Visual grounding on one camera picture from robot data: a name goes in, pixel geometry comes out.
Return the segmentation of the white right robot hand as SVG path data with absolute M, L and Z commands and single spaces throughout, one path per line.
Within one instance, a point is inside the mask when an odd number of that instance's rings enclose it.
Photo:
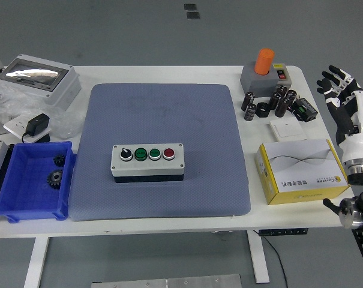
M 329 66 L 317 81 L 317 91 L 337 125 L 336 142 L 343 151 L 342 161 L 363 159 L 363 89 L 346 71 Z

